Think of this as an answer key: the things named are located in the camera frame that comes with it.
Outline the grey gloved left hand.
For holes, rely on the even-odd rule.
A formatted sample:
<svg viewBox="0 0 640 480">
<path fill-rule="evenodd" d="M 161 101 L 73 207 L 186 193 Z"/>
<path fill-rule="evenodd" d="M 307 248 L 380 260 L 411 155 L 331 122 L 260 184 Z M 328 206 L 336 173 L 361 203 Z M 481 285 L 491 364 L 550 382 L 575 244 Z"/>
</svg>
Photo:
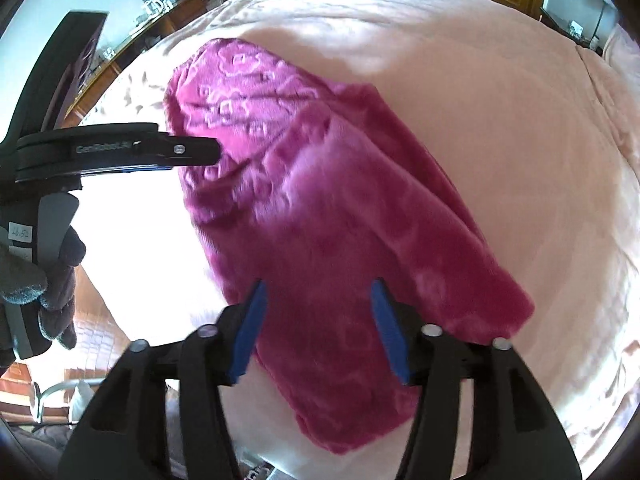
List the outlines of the grey gloved left hand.
<svg viewBox="0 0 640 480">
<path fill-rule="evenodd" d="M 64 236 L 58 260 L 47 270 L 1 246 L 1 374 L 15 361 L 4 315 L 6 304 L 36 304 L 40 334 L 47 340 L 57 340 L 66 350 L 76 347 L 75 270 L 85 254 L 86 245 L 72 226 Z"/>
</svg>

